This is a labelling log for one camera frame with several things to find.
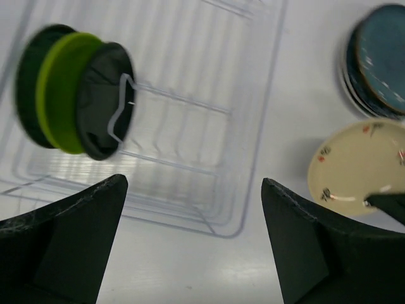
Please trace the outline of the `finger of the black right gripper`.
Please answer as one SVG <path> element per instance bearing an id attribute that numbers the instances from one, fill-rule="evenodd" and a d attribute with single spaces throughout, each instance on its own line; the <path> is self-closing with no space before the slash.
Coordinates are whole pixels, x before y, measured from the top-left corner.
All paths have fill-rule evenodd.
<path id="1" fill-rule="evenodd" d="M 364 204 L 379 209 L 402 225 L 405 224 L 404 193 L 372 194 L 365 199 Z"/>

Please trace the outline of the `blue white floral plate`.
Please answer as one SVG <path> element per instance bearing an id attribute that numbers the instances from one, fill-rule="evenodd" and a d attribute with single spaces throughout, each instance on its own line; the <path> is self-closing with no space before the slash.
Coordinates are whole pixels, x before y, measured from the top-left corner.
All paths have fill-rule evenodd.
<path id="1" fill-rule="evenodd" d="M 350 83 L 349 74 L 346 66 L 346 54 L 349 38 L 351 36 L 350 32 L 347 32 L 345 36 L 342 37 L 339 49 L 339 56 L 337 60 L 337 73 L 339 76 L 339 81 L 342 89 L 347 97 L 347 100 L 351 103 L 355 109 L 357 109 L 362 115 L 368 118 L 376 118 L 380 115 L 375 111 L 370 109 L 363 103 L 363 100 L 354 91 L 352 84 Z"/>

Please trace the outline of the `cream small plate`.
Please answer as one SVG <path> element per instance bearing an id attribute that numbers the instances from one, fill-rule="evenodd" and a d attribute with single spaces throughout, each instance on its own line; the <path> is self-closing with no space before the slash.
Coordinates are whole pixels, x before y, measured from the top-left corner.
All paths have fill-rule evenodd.
<path id="1" fill-rule="evenodd" d="M 308 169 L 315 203 L 346 217 L 375 212 L 372 194 L 404 192 L 404 124 L 371 118 L 329 137 Z"/>

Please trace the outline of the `black plate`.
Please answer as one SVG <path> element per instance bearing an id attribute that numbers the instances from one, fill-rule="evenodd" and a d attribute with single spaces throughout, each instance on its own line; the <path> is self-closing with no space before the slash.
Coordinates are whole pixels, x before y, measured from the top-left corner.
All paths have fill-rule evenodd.
<path id="1" fill-rule="evenodd" d="M 104 43 L 90 58 L 77 89 L 75 123 L 85 153 L 101 161 L 123 144 L 136 105 L 136 73 L 127 50 Z"/>

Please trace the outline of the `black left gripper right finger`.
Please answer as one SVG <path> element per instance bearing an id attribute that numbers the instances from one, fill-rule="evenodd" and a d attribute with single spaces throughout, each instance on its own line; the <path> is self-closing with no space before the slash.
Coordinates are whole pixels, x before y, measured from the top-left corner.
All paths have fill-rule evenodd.
<path id="1" fill-rule="evenodd" d="M 403 303 L 404 234 L 364 224 L 265 178 L 261 201 L 285 303 Z"/>

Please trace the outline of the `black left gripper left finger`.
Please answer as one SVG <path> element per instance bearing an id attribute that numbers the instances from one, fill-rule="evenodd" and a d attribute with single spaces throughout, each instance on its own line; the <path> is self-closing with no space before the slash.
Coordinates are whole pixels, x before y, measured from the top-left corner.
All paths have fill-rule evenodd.
<path id="1" fill-rule="evenodd" d="M 1 303 L 95 303 L 127 195 L 115 174 L 1 221 Z"/>

